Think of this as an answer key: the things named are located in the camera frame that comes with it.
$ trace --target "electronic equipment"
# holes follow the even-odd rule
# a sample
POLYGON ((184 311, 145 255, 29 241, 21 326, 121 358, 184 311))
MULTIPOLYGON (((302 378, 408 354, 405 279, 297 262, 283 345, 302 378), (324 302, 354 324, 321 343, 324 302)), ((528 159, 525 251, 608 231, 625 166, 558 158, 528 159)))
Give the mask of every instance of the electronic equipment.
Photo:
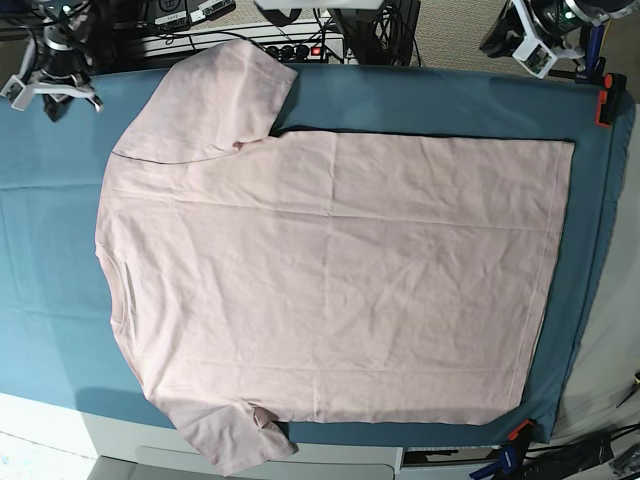
POLYGON ((189 28, 186 0, 155 0, 147 3, 144 20, 160 31, 189 28))
POLYGON ((302 8, 377 10, 383 3, 384 0, 256 0, 256 4, 266 11, 302 8))
POLYGON ((35 95, 41 95, 52 121, 60 118, 73 98, 87 100, 100 112, 102 101, 91 86, 89 72, 101 58, 94 48, 99 25, 108 24, 110 18, 99 8, 89 8, 89 3, 55 8, 38 2, 34 6, 40 7, 42 20, 35 24, 40 37, 34 33, 36 26, 8 17, 10 25, 19 25, 31 38, 20 71, 9 78, 0 95, 16 110, 26 109, 35 95))
POLYGON ((490 58, 511 56, 538 78, 545 77, 560 58, 585 68, 589 39, 574 45, 567 34, 600 27, 637 10, 640 0, 508 0, 480 50, 490 58))
POLYGON ((215 20, 236 9, 235 0, 186 0, 189 23, 198 23, 215 20))

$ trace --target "floor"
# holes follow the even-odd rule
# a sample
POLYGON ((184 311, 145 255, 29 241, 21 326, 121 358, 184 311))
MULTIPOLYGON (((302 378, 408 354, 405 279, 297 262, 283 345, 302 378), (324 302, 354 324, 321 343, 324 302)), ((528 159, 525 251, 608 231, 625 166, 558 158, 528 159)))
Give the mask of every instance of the floor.
POLYGON ((0 480, 86 480, 94 463, 0 432, 0 480))

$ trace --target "short sleeve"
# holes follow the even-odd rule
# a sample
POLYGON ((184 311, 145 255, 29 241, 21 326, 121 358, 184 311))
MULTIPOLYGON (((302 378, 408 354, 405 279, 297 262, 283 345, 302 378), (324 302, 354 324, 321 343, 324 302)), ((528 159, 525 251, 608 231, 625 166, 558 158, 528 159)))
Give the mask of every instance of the short sleeve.
POLYGON ((176 65, 124 132, 114 153, 188 163, 266 138, 296 72, 242 40, 176 65))
POLYGON ((187 399, 152 402, 223 476, 296 452, 270 414, 253 405, 212 406, 187 399))

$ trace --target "black cable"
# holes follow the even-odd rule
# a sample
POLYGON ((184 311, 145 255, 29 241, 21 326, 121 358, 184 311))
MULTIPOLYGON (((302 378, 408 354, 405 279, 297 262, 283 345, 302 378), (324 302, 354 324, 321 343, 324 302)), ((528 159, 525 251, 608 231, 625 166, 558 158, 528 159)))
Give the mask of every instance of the black cable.
POLYGON ((333 55, 333 58, 335 58, 336 60, 338 60, 338 62, 340 63, 344 63, 344 59, 340 58, 336 52, 334 52, 333 50, 331 50, 329 47, 327 47, 326 45, 324 46, 325 50, 330 53, 331 55, 333 55))
POLYGON ((640 478, 640 472, 632 473, 631 475, 621 478, 620 480, 638 480, 640 478))
POLYGON ((326 50, 326 46, 327 46, 327 31, 322 28, 324 25, 321 25, 319 20, 320 18, 318 16, 316 16, 316 10, 313 9, 313 16, 316 18, 316 22, 318 23, 318 25, 320 25, 320 30, 322 31, 321 37, 320 37, 320 42, 322 43, 322 48, 320 49, 320 61, 324 62, 325 57, 327 59, 327 61, 329 61, 329 52, 326 50))
POLYGON ((528 451, 529 452, 547 452, 547 451, 553 451, 553 450, 564 450, 564 449, 575 448, 587 442, 590 442, 594 438, 600 437, 604 434, 612 435, 611 441, 613 442, 614 440, 618 440, 619 438, 624 437, 625 435, 628 435, 632 432, 635 432, 636 430, 640 430, 640 423, 634 423, 632 425, 626 425, 624 427, 616 428, 614 430, 610 430, 607 432, 600 432, 594 435, 589 435, 588 437, 585 437, 582 440, 568 443, 566 445, 554 445, 550 447, 532 448, 528 451))
POLYGON ((236 33, 236 32, 229 32, 227 30, 216 30, 215 32, 210 32, 210 31, 207 31, 207 32, 193 32, 193 33, 172 33, 172 32, 167 32, 166 33, 166 37, 171 37, 173 39, 176 39, 176 38, 190 38, 192 36, 193 37, 197 37, 199 35, 213 35, 213 34, 217 34, 217 33, 222 34, 222 35, 228 35, 230 37, 240 38, 242 40, 246 40, 247 42, 250 42, 254 46, 258 47, 260 50, 266 51, 266 48, 264 46, 260 45, 254 39, 252 39, 250 37, 245 37, 244 35, 241 35, 241 34, 236 33))
POLYGON ((278 29, 278 31, 282 34, 282 36, 283 36, 284 38, 286 38, 287 40, 289 40, 291 43, 296 43, 296 42, 293 40, 293 38, 291 38, 289 35, 287 35, 287 33, 286 33, 284 30, 282 30, 279 26, 274 25, 274 27, 276 27, 276 28, 278 29))
POLYGON ((167 47, 168 47, 169 45, 172 45, 172 44, 173 44, 173 42, 175 41, 175 38, 172 38, 172 37, 169 37, 169 36, 167 36, 167 35, 163 35, 163 34, 158 35, 158 37, 160 37, 160 38, 162 38, 162 39, 164 40, 164 44, 165 44, 167 47))
POLYGON ((40 19, 40 20, 46 20, 46 18, 45 18, 45 17, 43 17, 42 15, 40 15, 40 14, 38 13, 38 10, 31 10, 31 12, 30 12, 30 13, 31 13, 31 15, 33 15, 34 17, 36 17, 36 18, 38 18, 38 19, 40 19))
POLYGON ((320 28, 322 28, 322 21, 320 20, 321 13, 319 8, 314 8, 313 10, 313 18, 316 19, 316 23, 320 28))
POLYGON ((197 52, 197 51, 198 51, 198 49, 196 48, 195 43, 193 43, 193 38, 191 37, 191 35, 189 35, 189 44, 191 45, 191 49, 192 49, 194 52, 197 52))
MULTIPOLYGON (((32 23, 32 24, 28 24, 28 23, 21 23, 20 25, 17 25, 15 27, 7 27, 7 28, 0 28, 0 33, 3 32, 17 32, 17 31, 22 31, 22 29, 26 28, 32 28, 34 30, 39 30, 41 28, 45 28, 45 27, 49 27, 51 25, 58 25, 61 23, 67 23, 69 20, 77 17, 78 15, 80 15, 84 10, 86 10, 87 8, 89 8, 91 6, 91 1, 90 0, 86 0, 84 3, 80 4, 79 6, 74 7, 73 9, 71 9, 71 12, 69 12, 69 14, 65 14, 64 12, 56 19, 52 19, 50 22, 42 22, 42 23, 32 23)), ((21 20, 25 17, 14 17, 13 20, 21 20)))
POLYGON ((556 31, 554 33, 557 33, 560 27, 560 0, 555 0, 555 6, 556 6, 556 18, 555 18, 555 29, 556 31))
POLYGON ((353 26, 349 25, 349 23, 347 22, 345 16, 342 14, 342 12, 339 9, 336 9, 333 11, 333 14, 338 17, 338 20, 340 22, 340 25, 345 27, 345 30, 348 28, 349 30, 351 30, 353 32, 354 36, 358 36, 360 33, 358 32, 358 30, 356 30, 355 28, 353 28, 353 26))
POLYGON ((408 65, 411 62, 411 50, 415 47, 418 65, 422 66, 415 32, 409 28, 395 5, 385 5, 378 12, 371 24, 368 41, 380 61, 389 65, 408 65))
POLYGON ((562 463, 563 462, 563 460, 552 460, 550 458, 529 457, 527 455, 524 456, 524 459, 532 462, 546 462, 546 463, 562 463))
POLYGON ((323 24, 321 24, 320 29, 314 33, 313 35, 311 35, 310 38, 308 38, 307 40, 304 40, 303 42, 300 43, 309 43, 311 42, 314 38, 316 38, 318 35, 322 35, 324 33, 324 31, 327 29, 327 27, 329 25, 331 25, 331 23, 333 23, 333 21, 331 19, 327 20, 326 22, 324 22, 323 24))

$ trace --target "clamp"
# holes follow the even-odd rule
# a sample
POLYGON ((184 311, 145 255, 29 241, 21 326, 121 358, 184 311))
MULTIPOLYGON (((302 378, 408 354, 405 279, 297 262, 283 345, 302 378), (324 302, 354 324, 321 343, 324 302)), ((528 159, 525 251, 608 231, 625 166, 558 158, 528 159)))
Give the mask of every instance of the clamp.
POLYGON ((508 479, 512 478, 512 474, 521 471, 524 457, 533 438, 535 424, 536 422, 533 420, 525 420, 518 425, 507 436, 509 443, 503 445, 500 449, 498 460, 470 473, 469 476, 473 480, 480 480, 489 475, 493 475, 493 480, 508 479))
POLYGON ((596 108, 596 125, 610 127, 618 114, 620 101, 627 88, 627 77, 619 73, 607 73, 603 80, 604 90, 598 93, 596 108))

